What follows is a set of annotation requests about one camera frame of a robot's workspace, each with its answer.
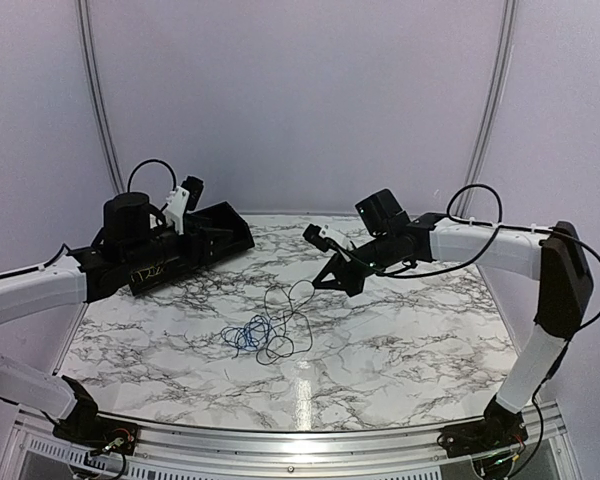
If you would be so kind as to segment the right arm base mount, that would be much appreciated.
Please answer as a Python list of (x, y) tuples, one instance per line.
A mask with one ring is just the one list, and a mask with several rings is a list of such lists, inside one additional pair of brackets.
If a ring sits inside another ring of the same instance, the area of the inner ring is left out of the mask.
[(514, 426), (511, 431), (504, 432), (499, 428), (488, 429), (485, 422), (477, 421), (443, 427), (437, 443), (449, 458), (457, 458), (520, 446), (527, 439), (528, 432), (525, 428)]

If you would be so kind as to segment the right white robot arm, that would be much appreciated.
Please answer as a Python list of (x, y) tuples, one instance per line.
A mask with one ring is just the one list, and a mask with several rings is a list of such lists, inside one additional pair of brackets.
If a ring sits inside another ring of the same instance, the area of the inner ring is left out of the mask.
[(353, 297), (371, 275), (415, 278), (412, 270), (419, 262), (448, 262), (453, 268), (477, 264), (538, 281), (531, 337), (475, 428), (482, 446), (499, 446), (585, 326), (593, 277), (575, 228), (569, 222), (550, 228), (509, 226), (454, 218), (448, 212), (411, 219), (388, 189), (360, 201), (356, 210), (371, 236), (361, 246), (327, 226), (305, 229), (307, 242), (334, 253), (314, 279), (315, 289)]

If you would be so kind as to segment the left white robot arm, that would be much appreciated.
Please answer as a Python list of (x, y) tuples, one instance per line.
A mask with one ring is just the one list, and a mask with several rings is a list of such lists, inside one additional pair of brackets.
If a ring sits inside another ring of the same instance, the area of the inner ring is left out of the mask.
[[(141, 192), (107, 201), (91, 245), (65, 248), (50, 261), (0, 274), (0, 326), (60, 306), (95, 303), (125, 286), (143, 293), (253, 247), (247, 223), (228, 203), (192, 212), (194, 199), (177, 187), (164, 209)], [(96, 402), (77, 381), (2, 354), (0, 399), (46, 413), (86, 445), (106, 436)]]

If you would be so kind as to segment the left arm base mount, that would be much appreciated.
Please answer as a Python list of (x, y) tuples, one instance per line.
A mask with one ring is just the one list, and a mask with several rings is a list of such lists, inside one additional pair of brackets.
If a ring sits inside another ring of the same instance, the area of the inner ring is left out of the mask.
[(103, 417), (90, 410), (72, 412), (66, 419), (44, 416), (52, 423), (56, 438), (88, 447), (91, 456), (134, 453), (139, 433), (136, 423)]

